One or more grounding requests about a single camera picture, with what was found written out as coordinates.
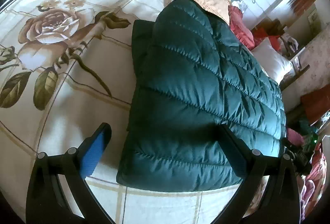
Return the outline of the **red frilled cushion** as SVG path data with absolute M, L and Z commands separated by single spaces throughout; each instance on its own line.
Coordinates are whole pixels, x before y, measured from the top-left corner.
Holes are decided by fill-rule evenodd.
M 228 7 L 228 12 L 231 31 L 248 50 L 253 50 L 256 46 L 253 34 L 243 22 L 242 11 L 238 7 L 231 5 Z

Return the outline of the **wooden chair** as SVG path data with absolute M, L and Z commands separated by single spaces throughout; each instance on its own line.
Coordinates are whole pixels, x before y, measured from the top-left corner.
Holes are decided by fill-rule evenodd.
M 299 56 L 305 50 L 305 46 L 299 45 L 298 41 L 287 33 L 287 29 L 285 24 L 282 25 L 278 19 L 275 19 L 270 21 L 270 26 L 266 30 L 270 36 L 279 37 L 285 48 L 282 54 L 292 64 L 291 70 L 284 76 L 283 81 L 280 83 L 282 91 L 296 82 L 298 78 L 302 77 L 310 69 L 310 65 L 302 67 L 299 61 Z

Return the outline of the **floral cream bedspread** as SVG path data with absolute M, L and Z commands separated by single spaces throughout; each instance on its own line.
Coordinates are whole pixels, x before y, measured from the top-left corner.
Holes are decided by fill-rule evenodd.
M 18 217 L 25 217 L 28 182 L 36 155 L 62 154 L 78 146 L 101 123 L 112 139 L 87 183 L 116 223 L 209 223 L 237 186 L 203 192 L 164 193 L 124 187 L 116 174 L 127 137 L 135 89 L 131 27 L 88 34 L 78 50 L 95 79 L 76 60 L 60 61 L 59 50 L 46 47 L 19 56 L 19 31 L 43 10 L 59 8 L 83 18 L 113 12 L 133 23 L 154 21 L 172 0 L 9 0 L 1 10 L 1 86 L 13 76 L 15 104 L 1 109 L 1 193 Z

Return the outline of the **white pillow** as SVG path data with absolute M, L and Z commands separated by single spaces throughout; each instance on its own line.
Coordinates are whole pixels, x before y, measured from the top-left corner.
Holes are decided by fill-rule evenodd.
M 278 85 L 284 76 L 292 69 L 292 63 L 279 54 L 271 45 L 269 38 L 265 38 L 252 50 L 253 56 L 266 71 L 267 75 Z

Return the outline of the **dark green quilted jacket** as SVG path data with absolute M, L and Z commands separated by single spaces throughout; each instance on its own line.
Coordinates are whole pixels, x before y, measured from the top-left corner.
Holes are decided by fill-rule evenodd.
M 283 152 L 281 90 L 224 20 L 174 0 L 154 22 L 136 20 L 137 79 L 116 180 L 156 192 L 239 184 L 217 142 L 219 125 L 266 156 Z

